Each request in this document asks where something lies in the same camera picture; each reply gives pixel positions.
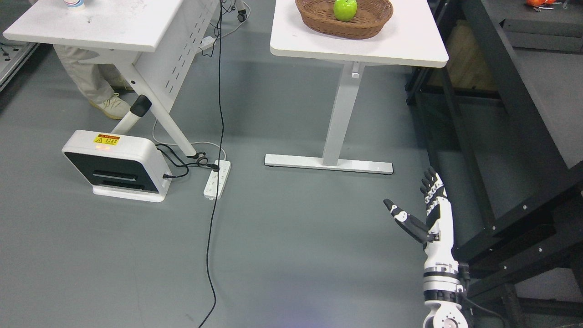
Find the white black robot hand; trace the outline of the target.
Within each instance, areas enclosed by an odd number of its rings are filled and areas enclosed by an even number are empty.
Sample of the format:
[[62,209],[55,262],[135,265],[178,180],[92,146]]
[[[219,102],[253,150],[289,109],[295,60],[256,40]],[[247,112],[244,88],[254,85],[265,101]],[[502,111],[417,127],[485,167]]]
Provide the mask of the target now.
[[452,255],[454,244],[452,206],[444,182],[433,167],[424,172],[420,191],[424,195],[427,215],[425,221],[419,220],[389,199],[384,199],[384,204],[396,224],[415,241],[424,245],[427,255],[426,269],[441,266],[446,271],[458,272],[459,263]]

